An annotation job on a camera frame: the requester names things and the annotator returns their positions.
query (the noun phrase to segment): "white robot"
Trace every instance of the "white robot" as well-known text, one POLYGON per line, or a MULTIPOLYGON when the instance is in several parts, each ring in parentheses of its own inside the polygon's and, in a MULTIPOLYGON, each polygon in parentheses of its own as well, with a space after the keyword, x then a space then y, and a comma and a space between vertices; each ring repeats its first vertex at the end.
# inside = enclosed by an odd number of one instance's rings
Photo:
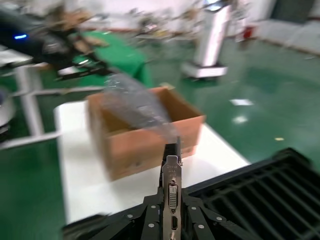
POLYGON ((238 9, 243 4, 245 0, 207 0, 203 11, 201 39, 193 61, 182 65, 184 74, 202 79, 219 77, 227 73, 228 67, 219 64, 218 57, 233 9, 238 9))

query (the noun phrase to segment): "blue light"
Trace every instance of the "blue light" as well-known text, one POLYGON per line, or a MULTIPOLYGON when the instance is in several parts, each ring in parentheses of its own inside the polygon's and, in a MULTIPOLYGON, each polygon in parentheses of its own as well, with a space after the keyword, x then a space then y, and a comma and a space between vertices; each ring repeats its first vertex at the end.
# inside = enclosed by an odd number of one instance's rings
POLYGON ((26 34, 19 35, 19 36, 14 36, 14 39, 25 39, 27 37, 26 34))

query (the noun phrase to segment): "cardboard box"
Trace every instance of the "cardboard box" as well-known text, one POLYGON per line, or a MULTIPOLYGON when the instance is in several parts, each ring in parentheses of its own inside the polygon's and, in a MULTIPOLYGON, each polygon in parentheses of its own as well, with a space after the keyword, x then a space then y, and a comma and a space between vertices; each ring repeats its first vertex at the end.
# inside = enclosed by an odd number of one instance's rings
MULTIPOLYGON (((205 116, 165 87, 150 89, 166 108, 181 136, 182 157, 194 154, 205 116)), ((161 165, 166 142, 156 133, 132 129, 103 107, 103 93, 87 97, 89 127, 111 179, 116 180, 161 165)))

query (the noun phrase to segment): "dvi port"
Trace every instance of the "dvi port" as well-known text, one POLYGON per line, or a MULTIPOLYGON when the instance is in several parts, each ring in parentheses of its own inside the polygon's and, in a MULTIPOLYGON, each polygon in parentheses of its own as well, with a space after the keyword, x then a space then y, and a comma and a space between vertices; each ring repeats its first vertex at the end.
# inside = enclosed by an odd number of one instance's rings
POLYGON ((176 209, 178 204, 177 186, 169 186, 169 209, 176 209))

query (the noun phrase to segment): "red fire extinguisher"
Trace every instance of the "red fire extinguisher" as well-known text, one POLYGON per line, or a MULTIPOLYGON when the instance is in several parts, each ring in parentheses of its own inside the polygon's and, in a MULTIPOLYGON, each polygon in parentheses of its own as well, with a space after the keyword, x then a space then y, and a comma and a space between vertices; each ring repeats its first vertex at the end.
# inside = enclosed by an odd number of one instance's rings
POLYGON ((246 26, 243 31, 243 39, 247 40, 252 38, 252 36, 254 35, 254 30, 255 30, 254 26, 246 26))

